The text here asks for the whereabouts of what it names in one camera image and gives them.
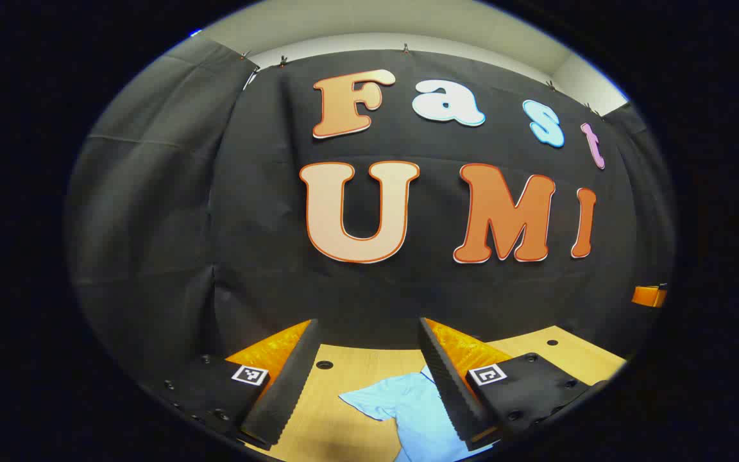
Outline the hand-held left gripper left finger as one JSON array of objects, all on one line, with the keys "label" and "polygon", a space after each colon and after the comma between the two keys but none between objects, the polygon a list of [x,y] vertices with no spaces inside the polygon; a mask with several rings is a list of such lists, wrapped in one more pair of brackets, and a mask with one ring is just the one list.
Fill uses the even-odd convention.
[{"label": "hand-held left gripper left finger", "polygon": [[228,356],[203,354],[146,381],[146,391],[192,426],[229,444],[269,450],[293,415],[321,345],[300,322]]}]

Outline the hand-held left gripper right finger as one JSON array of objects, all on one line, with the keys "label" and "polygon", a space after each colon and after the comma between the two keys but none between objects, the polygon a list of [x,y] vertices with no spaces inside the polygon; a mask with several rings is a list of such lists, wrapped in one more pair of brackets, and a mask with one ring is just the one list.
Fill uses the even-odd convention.
[{"label": "hand-held left gripper right finger", "polygon": [[588,385],[534,352],[511,356],[428,318],[419,326],[420,351],[469,450],[545,432],[606,386]]}]

